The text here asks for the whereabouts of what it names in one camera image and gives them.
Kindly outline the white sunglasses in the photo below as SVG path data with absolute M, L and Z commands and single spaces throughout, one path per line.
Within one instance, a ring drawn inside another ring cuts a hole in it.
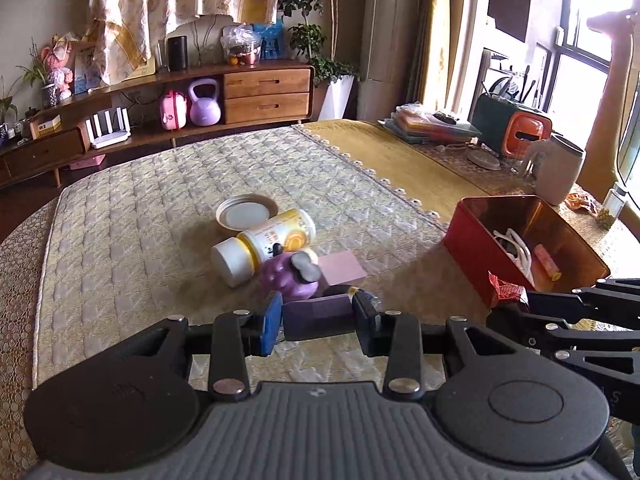
M 520 269 L 523 275 L 529 280 L 530 284 L 535 284 L 533 277 L 533 258 L 528 246 L 517 232 L 511 228 L 506 232 L 500 233 L 495 230 L 494 240 L 509 255 L 512 262 Z

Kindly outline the green orange tissue box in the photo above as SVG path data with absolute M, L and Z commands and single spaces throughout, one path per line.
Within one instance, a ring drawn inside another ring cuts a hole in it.
M 477 98 L 471 124 L 480 142 L 510 159 L 522 159 L 530 144 L 552 133 L 551 119 L 539 110 L 487 93 Z

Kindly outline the black cylinder speaker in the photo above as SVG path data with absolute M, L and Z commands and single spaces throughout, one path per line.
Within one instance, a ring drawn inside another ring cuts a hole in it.
M 171 72 L 180 72 L 189 67 L 188 38 L 170 37 L 166 40 L 167 65 Z

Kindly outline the gold rimmed tin lid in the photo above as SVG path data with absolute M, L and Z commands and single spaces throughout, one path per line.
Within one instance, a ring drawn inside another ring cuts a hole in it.
M 270 197 L 259 194 L 240 194 L 223 200 L 215 211 L 218 228 L 236 235 L 261 226 L 279 213 L 278 204 Z

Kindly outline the quilted beige mat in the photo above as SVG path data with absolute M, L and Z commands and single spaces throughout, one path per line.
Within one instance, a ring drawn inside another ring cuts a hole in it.
M 168 315 L 205 324 L 262 300 L 258 281 L 231 288 L 210 258 L 222 239 L 217 207 L 244 193 L 306 211 L 316 253 L 351 252 L 383 308 L 427 323 L 484 320 L 434 211 L 318 136 L 275 128 L 126 162 L 62 192 L 40 282 L 35 382 Z

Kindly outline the bag of fruit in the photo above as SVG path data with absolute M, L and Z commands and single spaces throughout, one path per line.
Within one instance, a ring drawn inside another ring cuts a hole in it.
M 262 36 L 250 25 L 231 25 L 222 30 L 220 44 L 231 66 L 253 66 L 260 61 Z

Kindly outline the pink bar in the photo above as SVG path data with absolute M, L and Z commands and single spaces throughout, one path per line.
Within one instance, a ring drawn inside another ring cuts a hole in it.
M 534 247 L 534 256 L 539 261 L 540 265 L 544 269 L 544 272 L 547 273 L 548 278 L 550 278 L 552 282 L 559 281 L 562 273 L 548 253 L 548 250 L 544 248 L 543 244 L 538 244 Z

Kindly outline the pink sticky note pad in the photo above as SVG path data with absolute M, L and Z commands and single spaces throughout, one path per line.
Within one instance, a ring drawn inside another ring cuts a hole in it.
M 318 260 L 318 267 L 323 286 L 355 284 L 368 276 L 350 250 L 321 256 Z

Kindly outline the purple grape toy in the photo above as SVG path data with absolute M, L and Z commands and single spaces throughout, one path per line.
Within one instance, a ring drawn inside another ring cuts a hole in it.
M 308 252 L 286 252 L 276 243 L 272 246 L 272 257 L 260 269 L 259 278 L 267 292 L 278 292 L 287 304 L 314 296 L 322 274 Z

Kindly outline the jar of yellow beans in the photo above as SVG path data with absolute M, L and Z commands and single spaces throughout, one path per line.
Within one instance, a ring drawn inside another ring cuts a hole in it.
M 597 222 L 601 229 L 609 230 L 620 216 L 628 200 L 628 191 L 615 182 L 608 190 L 597 214 Z

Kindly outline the beige chair back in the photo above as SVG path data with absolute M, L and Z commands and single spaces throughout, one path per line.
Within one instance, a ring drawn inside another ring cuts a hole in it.
M 599 202 L 617 181 L 617 153 L 623 128 L 627 84 L 634 55 L 634 22 L 638 13 L 625 10 L 594 16 L 587 25 L 612 41 L 608 78 L 586 145 L 578 184 Z

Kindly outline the dark purple box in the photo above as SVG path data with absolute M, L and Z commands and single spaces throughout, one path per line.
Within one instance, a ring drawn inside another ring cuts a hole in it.
M 347 294 L 292 301 L 282 308 L 285 339 L 302 341 L 351 333 L 355 329 Z

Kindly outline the white electric kettle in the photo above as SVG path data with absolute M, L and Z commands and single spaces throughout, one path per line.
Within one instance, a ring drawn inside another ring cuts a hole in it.
M 552 132 L 548 139 L 529 144 L 518 175 L 538 165 L 535 194 L 551 206 L 559 206 L 582 171 L 586 152 L 565 136 Z

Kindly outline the yellow table runner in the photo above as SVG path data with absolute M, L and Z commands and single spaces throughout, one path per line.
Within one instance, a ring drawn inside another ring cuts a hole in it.
M 373 169 L 379 178 L 402 188 L 409 198 L 420 200 L 424 210 L 436 211 L 449 222 L 462 198 L 487 193 L 423 153 L 410 148 L 380 126 L 358 120 L 304 122 L 313 134 Z

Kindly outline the yellow white supplement bottle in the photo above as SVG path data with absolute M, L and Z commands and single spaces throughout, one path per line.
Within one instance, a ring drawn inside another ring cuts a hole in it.
M 308 212 L 293 208 L 216 244 L 210 258 L 219 277 L 228 286 L 236 287 L 249 281 L 276 255 L 275 244 L 282 252 L 297 252 L 308 247 L 316 233 Z

